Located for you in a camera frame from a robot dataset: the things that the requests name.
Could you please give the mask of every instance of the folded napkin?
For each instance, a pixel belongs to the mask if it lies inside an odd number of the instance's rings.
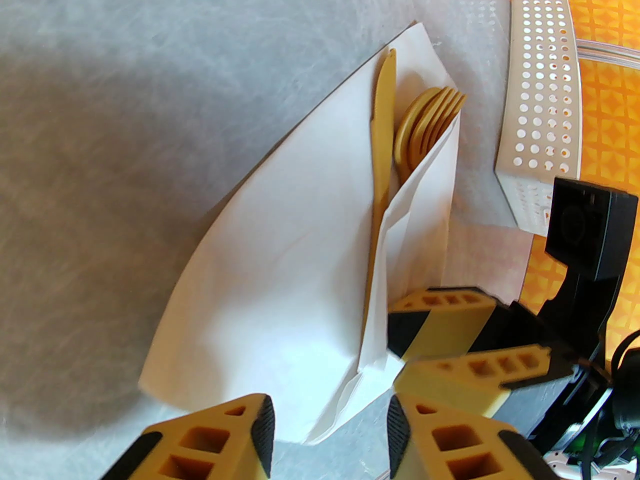
[[[361,342],[370,120],[388,48],[397,51],[396,124],[422,91],[453,84],[418,23],[316,107],[198,245],[151,343],[143,391],[187,411],[268,393],[276,438],[314,444],[391,387],[402,362],[386,348],[387,301],[441,282],[459,118],[384,215]]]

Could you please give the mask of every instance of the gray table surface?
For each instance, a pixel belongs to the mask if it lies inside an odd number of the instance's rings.
[[[492,173],[509,13],[509,0],[0,0],[0,479],[99,478],[176,414],[137,379],[212,209],[413,20],[470,94],[455,212],[512,226]],[[273,477],[378,477],[385,406],[316,448],[278,443]]]

